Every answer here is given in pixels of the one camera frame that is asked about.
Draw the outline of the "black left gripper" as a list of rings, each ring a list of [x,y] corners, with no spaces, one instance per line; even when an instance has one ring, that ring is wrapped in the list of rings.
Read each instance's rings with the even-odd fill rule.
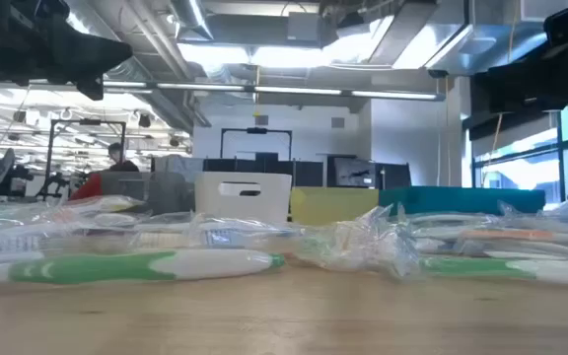
[[[22,27],[37,65],[51,84],[71,83],[93,101],[104,97],[104,74],[131,58],[130,44],[78,31],[63,0],[12,0],[11,19]]]

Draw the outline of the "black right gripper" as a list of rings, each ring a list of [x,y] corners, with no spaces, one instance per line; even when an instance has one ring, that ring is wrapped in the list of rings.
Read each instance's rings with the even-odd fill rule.
[[[469,77],[472,114],[560,110],[568,106],[568,43],[498,68],[498,108],[491,69]]]

